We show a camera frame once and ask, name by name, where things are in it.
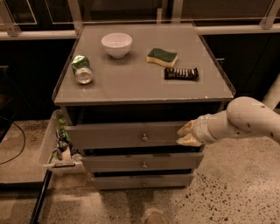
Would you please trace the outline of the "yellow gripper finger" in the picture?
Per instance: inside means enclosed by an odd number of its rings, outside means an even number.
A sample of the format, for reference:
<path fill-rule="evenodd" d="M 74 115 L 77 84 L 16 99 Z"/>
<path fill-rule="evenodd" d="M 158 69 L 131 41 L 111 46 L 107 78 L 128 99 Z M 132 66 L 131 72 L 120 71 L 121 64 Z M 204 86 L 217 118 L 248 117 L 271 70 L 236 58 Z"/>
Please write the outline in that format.
<path fill-rule="evenodd" d="M 193 124 L 194 124 L 194 120 L 189 121 L 177 131 L 177 134 L 181 137 L 186 136 L 188 134 L 192 134 Z"/>
<path fill-rule="evenodd" d="M 192 134 L 181 137 L 177 140 L 177 143 L 184 146 L 200 147 L 202 142 L 197 140 Z"/>

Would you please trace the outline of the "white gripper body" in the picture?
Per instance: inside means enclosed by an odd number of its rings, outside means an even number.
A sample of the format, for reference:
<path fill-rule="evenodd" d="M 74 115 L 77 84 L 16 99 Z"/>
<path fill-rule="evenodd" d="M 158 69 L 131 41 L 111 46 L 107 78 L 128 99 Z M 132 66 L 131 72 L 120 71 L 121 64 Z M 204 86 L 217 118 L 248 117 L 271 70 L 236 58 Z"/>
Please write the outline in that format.
<path fill-rule="evenodd" d="M 209 117 L 209 114 L 201 115 L 193 121 L 192 125 L 193 136 L 203 144 L 212 144 L 217 141 L 208 128 Z"/>

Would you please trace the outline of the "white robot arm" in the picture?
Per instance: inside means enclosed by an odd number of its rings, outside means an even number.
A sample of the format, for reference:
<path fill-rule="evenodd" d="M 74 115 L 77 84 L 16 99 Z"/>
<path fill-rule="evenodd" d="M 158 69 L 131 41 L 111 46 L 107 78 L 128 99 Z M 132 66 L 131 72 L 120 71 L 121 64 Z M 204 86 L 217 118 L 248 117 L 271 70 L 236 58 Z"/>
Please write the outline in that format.
<path fill-rule="evenodd" d="M 274 111 L 280 102 L 280 74 L 262 101 L 241 96 L 219 113 L 201 115 L 178 130 L 178 144 L 201 146 L 222 138 L 266 136 L 280 144 L 280 115 Z"/>

